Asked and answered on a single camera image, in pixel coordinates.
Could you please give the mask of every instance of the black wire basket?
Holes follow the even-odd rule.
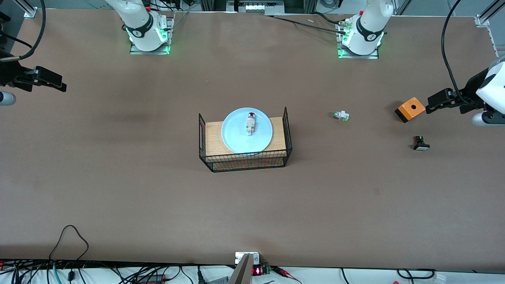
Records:
[[[293,150],[286,107],[284,107],[284,115],[282,116],[282,130],[285,143],[281,149],[275,150],[239,154],[207,155],[206,124],[201,114],[198,114],[198,120],[200,128],[198,143],[199,157],[200,160],[202,160],[202,162],[212,172],[229,172],[285,167],[287,160],[291,155],[291,151]],[[274,128],[274,132],[276,130],[280,132],[281,129]]]

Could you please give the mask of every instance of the metal bar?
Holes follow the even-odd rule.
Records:
[[[407,10],[407,8],[409,7],[411,2],[412,2],[412,0],[405,0],[405,2],[396,11],[396,15],[403,15],[405,13],[405,10]]]
[[[505,0],[496,0],[491,3],[480,15],[477,15],[479,23],[485,23],[491,19],[498,11],[505,7]]]
[[[37,8],[34,8],[27,0],[14,0],[14,2],[25,12],[25,18],[35,17]]]
[[[244,254],[233,271],[228,284],[250,284],[251,274],[253,273],[254,256],[252,254]]]

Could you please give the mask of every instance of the black base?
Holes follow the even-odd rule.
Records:
[[[399,109],[396,109],[394,113],[396,113],[396,115],[403,121],[403,123],[406,123],[408,121],[407,117],[405,117],[405,115],[403,115]]]

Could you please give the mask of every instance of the teal cable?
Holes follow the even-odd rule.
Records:
[[[86,3],[88,3],[91,7],[95,8],[95,9],[100,9],[100,8],[98,8],[96,6],[93,6],[93,4],[91,4],[90,2],[88,2],[88,0],[84,0],[84,1],[86,1]]]
[[[58,276],[58,273],[56,272],[56,263],[53,263],[53,271],[55,272],[55,277],[56,277],[56,281],[58,282],[58,284],[62,284],[62,281],[60,280],[60,277]]]

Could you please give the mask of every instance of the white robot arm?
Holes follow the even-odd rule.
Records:
[[[168,40],[167,17],[148,12],[142,0],[105,0],[125,23],[130,41],[141,51],[159,48]]]
[[[459,107],[460,113],[483,109],[472,117],[477,126],[505,126],[505,56],[468,80],[457,94],[450,88],[428,98],[426,113],[444,108]]]
[[[367,0],[363,14],[346,20],[351,23],[351,28],[342,44],[358,55],[372,53],[384,36],[384,28],[393,11],[391,0]]]

